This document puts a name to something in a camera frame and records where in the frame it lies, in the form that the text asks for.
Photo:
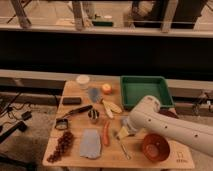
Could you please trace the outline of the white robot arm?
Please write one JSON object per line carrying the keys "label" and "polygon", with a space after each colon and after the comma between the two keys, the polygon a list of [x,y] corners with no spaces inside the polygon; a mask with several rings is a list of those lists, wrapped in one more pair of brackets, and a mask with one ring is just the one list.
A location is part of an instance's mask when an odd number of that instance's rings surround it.
{"label": "white robot arm", "polygon": [[155,96],[144,96],[124,119],[117,137],[123,139],[145,128],[213,157],[213,127],[162,115],[160,107]]}

